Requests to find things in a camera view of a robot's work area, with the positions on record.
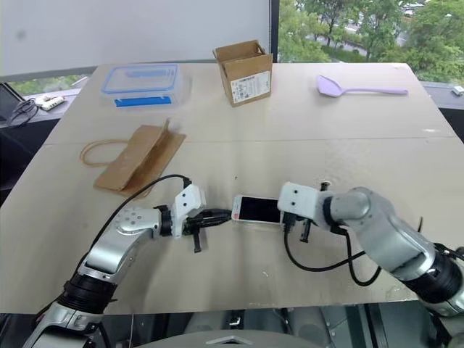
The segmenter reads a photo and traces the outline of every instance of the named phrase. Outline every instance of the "white wall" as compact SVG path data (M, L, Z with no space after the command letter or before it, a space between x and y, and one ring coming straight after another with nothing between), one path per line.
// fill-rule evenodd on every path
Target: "white wall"
M213 59L257 38L268 0L0 0L0 76L110 62Z

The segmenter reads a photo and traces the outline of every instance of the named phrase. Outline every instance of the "tabletop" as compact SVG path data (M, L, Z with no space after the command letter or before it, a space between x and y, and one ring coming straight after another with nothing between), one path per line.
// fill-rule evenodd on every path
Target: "tabletop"
M383 194L411 225L424 217L423 233L449 247L462 243L459 184L464 146L404 64L274 65L270 98L233 108L218 67L183 65L192 78L184 105L164 109L114 108L99 95L110 66L99 67L39 150L0 209L0 312L36 312L69 279L97 231L123 198L95 189L103 168L87 168L79 153L89 141L129 138L142 124L187 135L165 174L192 178L207 206L230 208L237 194L277 197L283 183L334 191L367 186ZM319 95L315 77L342 86L401 87L409 96ZM119 145L91 156L110 159ZM170 204L181 183L155 186L131 205ZM305 265L346 257L344 240L313 228L310 243L290 247ZM193 241L164 238L147 244L118 287L107 312L156 313L261 307L389 302L415 295L385 272L357 287L347 267L308 273L288 260L278 226L228 222ZM353 238L354 252L360 250ZM359 278L376 266L362 257Z

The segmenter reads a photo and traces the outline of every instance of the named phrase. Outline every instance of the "purple spatula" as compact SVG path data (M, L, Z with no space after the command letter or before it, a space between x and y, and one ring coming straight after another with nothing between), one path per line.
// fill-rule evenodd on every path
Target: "purple spatula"
M318 90L328 96L341 96L346 92L379 92L388 94L407 94L403 88L342 88L337 82L326 76L318 76Z

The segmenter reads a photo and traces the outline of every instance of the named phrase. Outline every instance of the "green foliage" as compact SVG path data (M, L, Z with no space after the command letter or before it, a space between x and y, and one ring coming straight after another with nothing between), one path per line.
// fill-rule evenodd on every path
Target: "green foliage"
M406 62L421 80L464 82L464 0L431 0L413 16L410 38L382 62Z
M363 37L360 34L350 33L349 31L344 30L343 41L362 46Z
M342 43L343 42L343 34L345 32L345 29L343 27L335 27L333 30L332 30L332 35L331 35L331 38L332 38L332 41L333 43L335 44L335 48L338 46L338 44Z
M415 13L408 44L428 46L436 37L464 50L464 0L431 0Z
M362 45L374 59L396 45L401 11L395 0L372 0L365 6L361 25Z
M280 62L330 62L320 43L307 38L320 30L316 14L302 11L294 0L282 0L279 17Z
M335 49L334 47L327 47L327 46L324 46L323 50L330 57L336 60L342 61L342 62L349 62L349 63L365 62L365 57L355 52L355 50L344 51L343 49Z
M71 85L79 80L79 75L60 76L58 78L36 78L23 82L11 82L9 85L23 96L50 91L63 91L73 88Z
M344 29L348 19L363 21L358 33ZM399 33L409 38L397 45ZM319 35L338 49L311 40ZM464 83L464 0L430 0L405 19L397 0L282 0L279 55L287 62L406 62L421 80Z

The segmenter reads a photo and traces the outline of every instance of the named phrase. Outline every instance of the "folded cardboard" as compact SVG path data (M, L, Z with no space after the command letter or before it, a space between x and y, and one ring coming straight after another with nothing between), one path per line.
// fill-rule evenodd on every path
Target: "folded cardboard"
M94 186L130 196L160 177L186 137L171 133L168 125L166 121L163 127L139 127L127 147L95 180Z

